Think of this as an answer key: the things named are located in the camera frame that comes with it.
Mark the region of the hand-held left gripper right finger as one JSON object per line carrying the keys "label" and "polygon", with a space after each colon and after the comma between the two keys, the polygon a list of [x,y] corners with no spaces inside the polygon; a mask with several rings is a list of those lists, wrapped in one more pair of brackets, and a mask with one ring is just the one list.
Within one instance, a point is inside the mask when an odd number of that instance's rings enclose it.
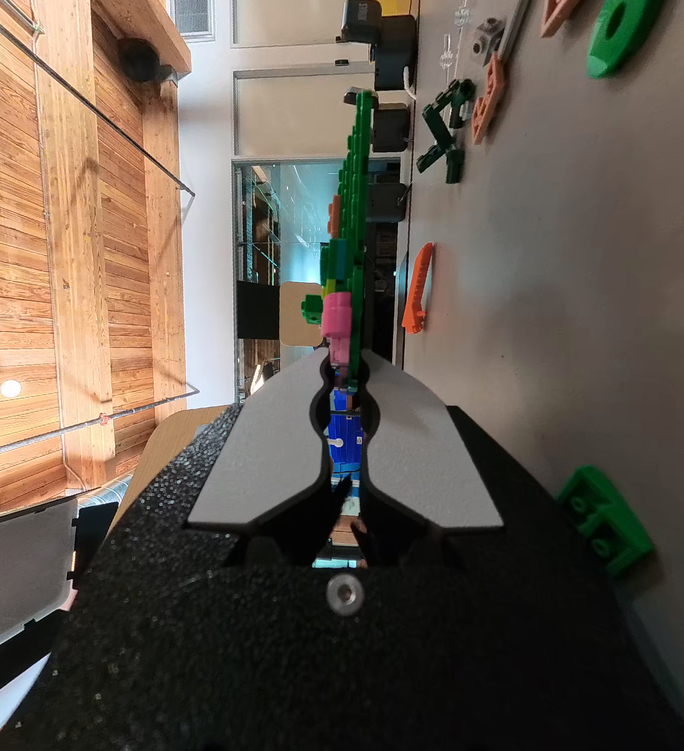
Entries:
{"label": "hand-held left gripper right finger", "polygon": [[450,408],[370,350],[361,407],[366,430],[356,539],[369,565],[436,564],[450,540],[503,530],[504,520]]}

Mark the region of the round green lego build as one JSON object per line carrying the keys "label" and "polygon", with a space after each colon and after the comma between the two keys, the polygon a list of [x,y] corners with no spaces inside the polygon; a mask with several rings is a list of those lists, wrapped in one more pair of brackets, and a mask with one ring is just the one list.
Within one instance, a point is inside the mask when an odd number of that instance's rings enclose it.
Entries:
{"label": "round green lego build", "polygon": [[344,102],[355,108],[355,121],[347,138],[337,193],[328,207],[330,239],[320,249],[321,292],[306,295],[300,311],[307,324],[320,326],[321,337],[328,343],[336,389],[353,395],[359,388],[369,156],[378,97],[371,90],[352,87]]}

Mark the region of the green curved lego brick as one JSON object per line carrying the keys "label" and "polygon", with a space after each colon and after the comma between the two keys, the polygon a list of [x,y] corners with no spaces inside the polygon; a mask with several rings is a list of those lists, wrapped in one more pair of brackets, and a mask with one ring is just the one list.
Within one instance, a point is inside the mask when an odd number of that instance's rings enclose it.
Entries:
{"label": "green curved lego brick", "polygon": [[578,467],[556,502],[610,577],[622,577],[655,550],[637,514],[593,465]]}

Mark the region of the dark green lego assembly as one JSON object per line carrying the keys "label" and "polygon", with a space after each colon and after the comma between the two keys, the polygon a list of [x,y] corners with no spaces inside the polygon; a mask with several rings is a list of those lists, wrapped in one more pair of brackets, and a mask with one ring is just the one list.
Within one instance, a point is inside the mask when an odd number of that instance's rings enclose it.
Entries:
{"label": "dark green lego assembly", "polygon": [[422,118],[433,137],[433,144],[415,160],[419,174],[423,174],[441,158],[451,146],[462,147],[460,132],[467,124],[467,113],[476,95],[476,84],[469,78],[454,79],[435,100],[423,108]]}

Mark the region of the small tan lego plate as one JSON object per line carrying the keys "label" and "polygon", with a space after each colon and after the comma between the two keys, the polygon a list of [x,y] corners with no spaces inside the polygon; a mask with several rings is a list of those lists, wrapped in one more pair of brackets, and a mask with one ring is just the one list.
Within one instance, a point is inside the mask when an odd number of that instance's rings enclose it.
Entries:
{"label": "small tan lego plate", "polygon": [[485,90],[476,99],[470,120],[472,145],[480,145],[503,99],[507,86],[505,65],[498,52],[493,52],[487,65]]}

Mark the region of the grey lego connector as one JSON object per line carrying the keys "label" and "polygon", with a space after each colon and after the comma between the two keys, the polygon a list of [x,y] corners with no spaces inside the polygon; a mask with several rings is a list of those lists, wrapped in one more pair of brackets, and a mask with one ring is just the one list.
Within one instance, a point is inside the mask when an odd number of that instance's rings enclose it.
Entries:
{"label": "grey lego connector", "polygon": [[489,16],[476,27],[472,39],[471,52],[475,59],[487,65],[491,56],[498,51],[506,29],[506,19]]}

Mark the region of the grey lego axle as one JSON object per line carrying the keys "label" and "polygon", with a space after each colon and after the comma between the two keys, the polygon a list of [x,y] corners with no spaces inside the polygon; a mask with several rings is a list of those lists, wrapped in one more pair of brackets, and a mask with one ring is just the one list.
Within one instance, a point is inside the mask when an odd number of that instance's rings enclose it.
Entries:
{"label": "grey lego axle", "polygon": [[533,1],[510,1],[508,2],[508,14],[504,26],[503,36],[497,55],[499,60],[506,63],[515,47],[517,39],[523,28],[527,11],[532,7]]}

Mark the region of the large tan lego plate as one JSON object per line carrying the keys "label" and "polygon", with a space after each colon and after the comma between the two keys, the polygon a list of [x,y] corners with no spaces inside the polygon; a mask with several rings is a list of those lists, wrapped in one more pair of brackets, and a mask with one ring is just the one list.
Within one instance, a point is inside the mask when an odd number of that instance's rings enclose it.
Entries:
{"label": "large tan lego plate", "polygon": [[568,1],[543,1],[540,37],[552,38],[573,14],[580,3],[579,0]]}

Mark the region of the black desk mat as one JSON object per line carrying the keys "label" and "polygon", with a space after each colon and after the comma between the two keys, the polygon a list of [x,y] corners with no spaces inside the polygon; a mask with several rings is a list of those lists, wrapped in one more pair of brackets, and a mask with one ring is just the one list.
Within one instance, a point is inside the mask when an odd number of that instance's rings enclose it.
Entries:
{"label": "black desk mat", "polygon": [[403,327],[403,315],[408,295],[409,285],[409,252],[405,252],[394,274],[395,281],[395,310],[393,316],[393,364],[404,369],[405,360],[405,337]]}

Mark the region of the orange brick separator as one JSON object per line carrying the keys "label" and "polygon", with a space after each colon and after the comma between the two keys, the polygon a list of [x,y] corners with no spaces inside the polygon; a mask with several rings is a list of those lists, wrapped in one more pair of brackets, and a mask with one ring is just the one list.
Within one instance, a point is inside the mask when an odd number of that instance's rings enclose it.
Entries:
{"label": "orange brick separator", "polygon": [[425,243],[412,264],[412,276],[403,307],[402,320],[402,328],[408,335],[421,333],[424,328],[427,310],[424,308],[423,296],[434,249],[435,243]]}

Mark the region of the grey ceiling pipe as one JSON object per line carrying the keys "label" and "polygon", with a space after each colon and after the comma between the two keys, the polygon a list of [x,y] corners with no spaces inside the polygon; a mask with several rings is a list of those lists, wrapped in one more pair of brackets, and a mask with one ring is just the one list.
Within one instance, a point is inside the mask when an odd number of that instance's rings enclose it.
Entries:
{"label": "grey ceiling pipe", "polygon": [[69,425],[66,427],[60,427],[58,429],[47,431],[45,433],[39,433],[35,436],[22,438],[17,441],[9,442],[3,446],[0,446],[0,455],[10,453],[12,451],[19,450],[24,447],[33,446],[37,443],[44,442],[46,440],[54,440],[56,438],[62,438],[71,433],[76,433],[84,429],[91,427],[105,427],[115,420],[128,418],[133,415],[137,415],[144,411],[149,411],[155,408],[168,406],[174,402],[178,402],[182,399],[187,399],[200,394],[201,390],[190,384],[186,383],[187,390],[184,393],[180,393],[176,396],[166,397],[156,400],[154,402],[148,402],[135,408],[128,408],[121,411],[114,411],[110,414],[101,413],[97,418],[86,420],[77,424]]}

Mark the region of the black battery charger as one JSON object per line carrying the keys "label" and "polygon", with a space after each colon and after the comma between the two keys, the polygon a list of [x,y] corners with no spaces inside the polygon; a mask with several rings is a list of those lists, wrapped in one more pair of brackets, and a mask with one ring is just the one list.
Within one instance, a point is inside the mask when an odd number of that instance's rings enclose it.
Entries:
{"label": "black battery charger", "polygon": [[418,25],[412,14],[383,16],[377,1],[345,1],[339,41],[368,47],[374,91],[399,92],[410,84],[407,75],[415,72],[418,58]]}
{"label": "black battery charger", "polygon": [[378,92],[372,95],[370,148],[374,154],[402,153],[408,148],[411,109],[402,101],[381,102]]}
{"label": "black battery charger", "polygon": [[366,222],[398,224],[406,218],[410,186],[403,183],[372,183],[367,190]]}

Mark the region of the grey panel light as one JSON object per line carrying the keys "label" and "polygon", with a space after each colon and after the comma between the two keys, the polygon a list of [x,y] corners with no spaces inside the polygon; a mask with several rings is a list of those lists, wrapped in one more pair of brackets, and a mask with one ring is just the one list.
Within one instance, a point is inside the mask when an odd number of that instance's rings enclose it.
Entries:
{"label": "grey panel light", "polygon": [[119,507],[82,494],[0,514],[0,645],[61,608]]}

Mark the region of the black ceiling speaker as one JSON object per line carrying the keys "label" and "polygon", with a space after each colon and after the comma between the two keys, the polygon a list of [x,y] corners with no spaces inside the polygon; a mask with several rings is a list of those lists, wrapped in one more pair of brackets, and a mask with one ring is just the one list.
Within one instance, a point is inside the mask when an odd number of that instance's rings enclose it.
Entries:
{"label": "black ceiling speaker", "polygon": [[148,41],[120,38],[117,40],[117,54],[122,72],[135,83],[177,80],[174,68],[160,61],[157,51]]}

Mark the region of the silver air duct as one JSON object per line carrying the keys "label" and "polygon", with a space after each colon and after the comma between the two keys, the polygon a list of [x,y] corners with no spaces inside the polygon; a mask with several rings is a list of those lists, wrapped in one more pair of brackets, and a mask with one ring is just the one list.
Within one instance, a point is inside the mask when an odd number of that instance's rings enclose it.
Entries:
{"label": "silver air duct", "polygon": [[114,503],[120,506],[129,488],[133,473],[126,473],[115,477],[109,482],[93,490],[79,493],[76,496],[77,507],[91,508],[98,505]]}

